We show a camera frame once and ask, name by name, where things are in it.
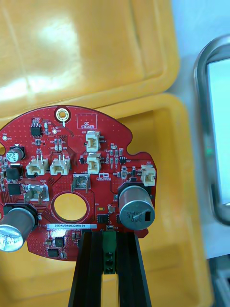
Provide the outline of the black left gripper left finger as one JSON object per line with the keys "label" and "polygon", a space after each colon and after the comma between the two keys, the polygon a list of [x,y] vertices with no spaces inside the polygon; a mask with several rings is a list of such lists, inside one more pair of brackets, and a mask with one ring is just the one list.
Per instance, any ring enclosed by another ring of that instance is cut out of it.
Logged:
{"label": "black left gripper left finger", "polygon": [[85,232],[80,240],[69,307],[99,307],[103,273],[103,233]]}

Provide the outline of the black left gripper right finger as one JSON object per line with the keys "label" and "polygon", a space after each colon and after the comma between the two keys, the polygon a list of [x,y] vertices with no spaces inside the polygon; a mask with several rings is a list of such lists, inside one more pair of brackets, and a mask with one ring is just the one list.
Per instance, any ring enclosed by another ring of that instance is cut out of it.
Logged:
{"label": "black left gripper right finger", "polygon": [[151,306],[140,245],[134,233],[116,233],[116,273],[120,307]]}

